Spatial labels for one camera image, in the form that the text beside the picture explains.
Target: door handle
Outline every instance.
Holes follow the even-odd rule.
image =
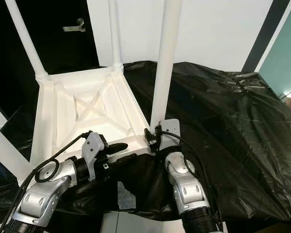
[[[63,27],[64,32],[77,32],[80,31],[84,33],[86,31],[84,27],[84,20],[83,18],[78,18],[77,20],[77,26],[67,26]]]

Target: black plastic cover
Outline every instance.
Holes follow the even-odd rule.
[[[154,62],[124,67],[148,121],[155,72]],[[206,165],[224,219],[291,221],[291,111],[258,74],[175,64],[166,118],[180,120],[181,136]],[[30,120],[14,122],[10,134],[17,137],[15,126],[26,127],[30,130],[24,141],[29,142]],[[185,145],[182,150],[192,157]],[[137,208],[130,213],[157,220],[179,218],[172,187],[157,158],[127,156],[113,164],[112,174],[107,182],[84,183],[68,190],[58,210],[78,215],[117,210],[116,182],[121,181],[136,196]],[[10,201],[10,196],[0,195],[0,208]]]

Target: black cable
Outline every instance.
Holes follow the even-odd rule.
[[[283,97],[280,98],[280,100],[283,100],[285,97],[287,97],[289,94],[291,94],[291,92],[289,92],[288,94],[284,95]]]
[[[209,194],[209,197],[212,198],[212,195],[214,196],[215,198],[215,202],[216,202],[216,207],[217,207],[217,210],[218,210],[218,214],[219,214],[219,219],[220,219],[220,224],[219,225],[219,228],[220,230],[222,231],[223,230],[223,219],[222,219],[222,212],[221,212],[221,208],[219,206],[219,203],[218,203],[218,200],[215,196],[215,194],[213,194],[212,192],[212,189],[211,189],[211,183],[209,181],[209,178],[208,178],[208,175],[207,175],[207,172],[206,172],[206,169],[205,169],[205,166],[202,162],[202,160],[200,159],[198,153],[194,150],[194,148],[186,141],[184,140],[182,137],[174,134],[174,133],[171,133],[171,132],[167,132],[167,131],[161,131],[160,132],[161,134],[166,134],[166,135],[169,135],[169,136],[172,136],[172,137],[175,137],[177,139],[179,139],[181,142],[183,142],[184,144],[186,144],[190,150],[192,151],[192,153],[195,155],[195,159],[198,161],[200,167],[202,168],[203,170],[203,175],[204,175],[204,178],[205,178],[205,182],[206,182],[206,185],[207,185],[207,190],[208,190],[208,194]],[[190,169],[188,163],[187,163],[187,157],[186,155],[183,155],[184,156],[184,164],[185,166],[187,167],[188,171],[191,173],[192,176],[194,176],[197,180],[198,180],[198,177],[196,176],[196,174]]]
[[[73,139],[70,143],[68,143],[65,147],[63,147],[61,150],[59,150],[57,153],[55,153],[52,157],[50,157],[49,159],[43,161],[42,163],[40,163],[34,170],[31,171],[31,173],[27,176],[27,178],[23,181],[23,183],[21,184],[21,186],[19,187],[17,194],[12,202],[12,205],[8,211],[8,213],[6,214],[1,227],[0,227],[0,233],[2,233],[2,231],[4,230],[4,227],[12,213],[12,211],[14,210],[15,207],[17,207],[19,205],[19,202],[21,201],[21,198],[24,196],[24,194],[27,191],[27,187],[30,184],[30,181],[32,180],[32,178],[39,173],[39,171],[45,166],[47,165],[49,162],[54,162],[54,159],[60,155],[61,153],[63,153],[66,149],[68,149],[69,147],[71,147],[76,141],[78,141],[80,138],[87,138],[88,135],[91,133],[91,131],[87,132],[87,133],[82,133],[79,136],[77,136],[75,139]]]

